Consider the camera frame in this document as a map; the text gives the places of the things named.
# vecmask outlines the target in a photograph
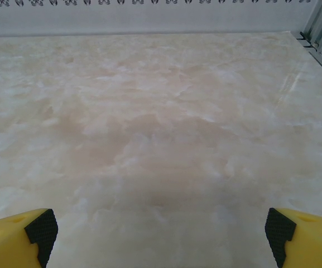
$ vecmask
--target floor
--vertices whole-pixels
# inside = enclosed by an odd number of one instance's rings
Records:
[[[0,218],[52,208],[49,268],[276,267],[322,216],[322,68],[289,32],[0,38]]]

